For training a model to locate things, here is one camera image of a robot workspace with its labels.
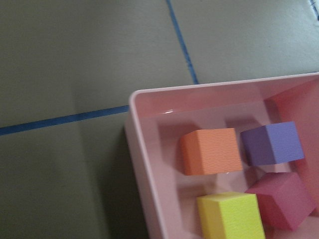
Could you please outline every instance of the floor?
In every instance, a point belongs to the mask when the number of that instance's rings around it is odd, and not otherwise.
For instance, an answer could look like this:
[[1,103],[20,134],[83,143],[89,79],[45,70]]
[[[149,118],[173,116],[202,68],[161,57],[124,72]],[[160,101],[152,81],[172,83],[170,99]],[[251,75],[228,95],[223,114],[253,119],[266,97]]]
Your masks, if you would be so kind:
[[147,239],[123,129],[129,95],[316,72],[317,9],[312,0],[1,1],[1,238]]

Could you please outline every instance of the foam block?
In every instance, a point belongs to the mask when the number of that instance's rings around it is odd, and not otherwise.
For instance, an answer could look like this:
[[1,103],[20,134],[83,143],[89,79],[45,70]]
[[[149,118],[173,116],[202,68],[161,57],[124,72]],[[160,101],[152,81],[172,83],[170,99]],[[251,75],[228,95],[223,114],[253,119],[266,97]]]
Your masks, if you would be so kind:
[[294,231],[316,208],[298,174],[266,173],[246,193],[257,195],[263,223]]
[[294,122],[274,123],[241,133],[251,165],[290,162],[304,158]]
[[264,239],[256,195],[226,192],[197,198],[205,239]]
[[234,128],[201,129],[180,139],[186,175],[242,170]]

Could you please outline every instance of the yellow foam cube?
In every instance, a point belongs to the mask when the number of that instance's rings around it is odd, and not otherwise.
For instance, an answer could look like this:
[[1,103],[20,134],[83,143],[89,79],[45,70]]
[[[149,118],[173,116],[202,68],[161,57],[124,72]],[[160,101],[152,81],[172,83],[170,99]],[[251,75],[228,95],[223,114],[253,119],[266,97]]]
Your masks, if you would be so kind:
[[197,204],[205,239],[265,239],[255,194],[207,195]]

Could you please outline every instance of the blue tape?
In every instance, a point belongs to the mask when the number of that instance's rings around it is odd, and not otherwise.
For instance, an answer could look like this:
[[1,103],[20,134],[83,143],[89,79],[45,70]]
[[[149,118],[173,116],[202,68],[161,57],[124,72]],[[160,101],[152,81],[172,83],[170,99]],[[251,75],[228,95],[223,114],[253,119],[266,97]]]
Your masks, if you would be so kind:
[[193,64],[192,64],[192,62],[191,62],[191,60],[190,60],[190,56],[189,56],[189,53],[188,53],[188,51],[187,51],[186,44],[185,44],[184,39],[183,39],[183,36],[182,36],[182,34],[181,34],[181,31],[180,31],[180,28],[179,28],[179,25],[178,25],[178,22],[177,22],[177,19],[176,19],[174,10],[173,10],[173,6],[172,6],[170,0],[166,0],[166,2],[167,2],[167,5],[168,5],[168,8],[169,8],[170,17],[171,17],[171,20],[172,20],[172,22],[173,22],[176,35],[177,35],[177,37],[178,37],[178,41],[179,41],[180,47],[181,47],[181,49],[182,49],[182,51],[183,51],[185,60],[186,60],[186,62],[187,62],[188,70],[189,70],[190,75],[191,75],[191,77],[192,77],[192,79],[193,79],[193,83],[196,84],[196,85],[198,85],[199,82],[198,82],[198,79],[197,79],[197,77],[196,77],[196,73],[195,73]]
[[101,117],[101,116],[109,116],[109,115],[124,113],[124,112],[127,112],[128,110],[129,110],[129,106],[119,106],[119,107],[114,107],[114,108],[109,108],[104,110],[91,111],[86,113],[70,115],[70,116],[57,117],[53,119],[44,119],[44,120],[39,120],[39,121],[34,121],[29,123],[22,123],[22,124],[2,127],[0,128],[0,136],[5,134],[27,131],[27,130],[36,129],[36,128],[43,128],[43,127],[48,127],[48,126],[53,126],[53,125],[58,125],[63,123],[71,123],[75,121],[88,120],[88,119]]
[[317,17],[317,20],[319,21],[319,12],[318,12],[318,10],[317,10],[317,8],[316,8],[315,3],[316,3],[316,2],[315,2],[314,0],[310,0],[310,4],[311,4],[311,6],[313,7],[313,10],[314,10],[315,15],[316,15],[316,17]]

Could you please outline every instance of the pink plastic tray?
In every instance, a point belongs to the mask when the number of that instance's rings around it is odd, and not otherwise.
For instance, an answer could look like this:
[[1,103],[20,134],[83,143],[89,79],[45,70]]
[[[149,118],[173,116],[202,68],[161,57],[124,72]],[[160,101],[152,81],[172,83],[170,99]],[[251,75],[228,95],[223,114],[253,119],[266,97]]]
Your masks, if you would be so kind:
[[[238,82],[136,91],[130,98],[126,134],[144,214],[152,239],[201,239],[196,197],[244,192],[266,172],[297,170],[319,202],[319,73]],[[196,129],[295,121],[306,155],[297,163],[185,176],[179,138]],[[295,232],[265,227],[267,239],[318,239],[319,217]]]

